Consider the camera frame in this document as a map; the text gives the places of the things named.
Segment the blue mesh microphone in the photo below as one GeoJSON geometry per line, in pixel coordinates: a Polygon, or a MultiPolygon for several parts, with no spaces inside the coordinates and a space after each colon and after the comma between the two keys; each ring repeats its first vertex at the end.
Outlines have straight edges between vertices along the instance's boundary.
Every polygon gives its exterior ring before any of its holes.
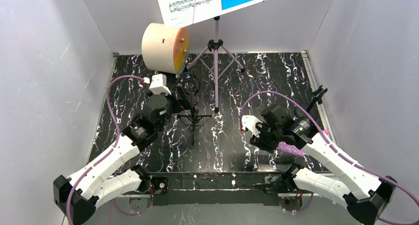
{"type": "Polygon", "coordinates": [[[304,157],[306,155],[303,151],[301,151],[300,149],[298,149],[294,145],[289,145],[285,142],[280,142],[278,144],[278,146],[276,147],[276,150],[281,151],[281,152],[285,152],[285,153],[289,153],[289,154],[294,155],[294,156],[304,157]]]}

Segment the black tripod mic stand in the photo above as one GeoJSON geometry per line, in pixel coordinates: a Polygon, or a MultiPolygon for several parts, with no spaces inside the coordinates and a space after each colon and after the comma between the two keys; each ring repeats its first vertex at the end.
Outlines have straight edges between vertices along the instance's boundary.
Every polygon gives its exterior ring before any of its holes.
{"type": "MultiPolygon", "coordinates": [[[[196,96],[200,90],[201,82],[197,75],[190,73],[190,72],[184,72],[180,74],[177,78],[177,83],[180,84],[183,89],[188,93],[192,94],[192,99],[194,96],[196,96]]],[[[203,118],[211,118],[212,115],[198,115],[199,110],[196,108],[196,103],[192,102],[191,107],[189,109],[190,114],[187,115],[177,115],[177,119],[186,118],[191,122],[192,126],[192,139],[191,144],[195,144],[195,127],[203,118]]]]}

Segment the black round-base mic stand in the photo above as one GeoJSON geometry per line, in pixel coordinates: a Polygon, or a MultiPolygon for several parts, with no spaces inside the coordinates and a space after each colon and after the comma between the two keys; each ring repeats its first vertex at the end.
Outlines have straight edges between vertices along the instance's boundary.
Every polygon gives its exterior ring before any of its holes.
{"type": "MultiPolygon", "coordinates": [[[[327,92],[328,88],[323,88],[323,85],[320,85],[315,91],[313,91],[313,98],[306,107],[305,111],[309,113],[315,105],[323,104],[322,98],[327,92]]],[[[305,114],[297,106],[294,108],[294,114],[297,118],[305,116],[305,114]]]]}

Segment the silver tripod music stand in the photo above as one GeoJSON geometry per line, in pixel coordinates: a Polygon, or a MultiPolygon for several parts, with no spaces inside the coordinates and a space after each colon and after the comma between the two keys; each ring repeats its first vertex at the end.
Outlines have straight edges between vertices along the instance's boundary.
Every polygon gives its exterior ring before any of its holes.
{"type": "Polygon", "coordinates": [[[240,61],[232,54],[230,50],[228,50],[224,44],[223,40],[219,38],[219,20],[220,16],[216,16],[213,18],[214,20],[214,39],[211,39],[208,41],[207,46],[193,59],[192,62],[188,63],[186,65],[186,69],[190,70],[199,60],[201,60],[201,57],[207,53],[207,52],[213,52],[213,67],[209,71],[212,72],[213,75],[213,82],[214,82],[214,100],[215,100],[215,106],[214,106],[214,112],[219,112],[219,85],[218,80],[219,77],[222,76],[223,73],[226,72],[226,70],[233,64],[236,63],[238,67],[240,68],[241,73],[246,71],[246,68],[240,63],[240,61]],[[219,72],[219,49],[223,49],[231,58],[230,63],[225,67],[222,72],[219,72]]]}

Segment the white sheet music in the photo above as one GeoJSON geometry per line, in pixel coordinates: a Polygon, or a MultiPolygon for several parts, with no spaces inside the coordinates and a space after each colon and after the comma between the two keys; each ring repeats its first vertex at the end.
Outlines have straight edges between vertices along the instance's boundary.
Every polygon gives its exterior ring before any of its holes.
{"type": "Polygon", "coordinates": [[[222,9],[221,0],[158,0],[163,23],[170,27],[187,27],[267,0],[253,0],[222,9]]]}

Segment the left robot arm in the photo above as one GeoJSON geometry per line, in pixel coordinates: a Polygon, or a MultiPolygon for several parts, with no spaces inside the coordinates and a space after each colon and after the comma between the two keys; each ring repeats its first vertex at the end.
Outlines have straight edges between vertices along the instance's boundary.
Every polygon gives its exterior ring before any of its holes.
{"type": "Polygon", "coordinates": [[[153,188],[150,174],[142,166],[111,175],[156,141],[173,114],[192,109],[193,97],[182,86],[177,86],[175,93],[161,87],[148,96],[107,149],[77,172],[67,177],[59,175],[53,181],[54,203],[69,224],[84,224],[98,207],[126,192],[149,192],[153,188]]]}

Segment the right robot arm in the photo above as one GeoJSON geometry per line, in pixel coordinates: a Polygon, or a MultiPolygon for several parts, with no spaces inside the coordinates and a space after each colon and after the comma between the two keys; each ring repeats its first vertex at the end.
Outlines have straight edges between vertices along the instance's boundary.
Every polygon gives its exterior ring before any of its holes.
{"type": "Polygon", "coordinates": [[[295,146],[314,157],[335,176],[335,179],[314,173],[293,163],[278,177],[267,179],[261,188],[265,192],[296,189],[308,190],[343,206],[363,225],[373,225],[390,202],[395,186],[357,168],[357,162],[337,145],[323,139],[314,121],[298,113],[284,115],[278,106],[262,111],[263,119],[242,116],[245,131],[250,131],[250,144],[272,153],[281,142],[295,146]]]}

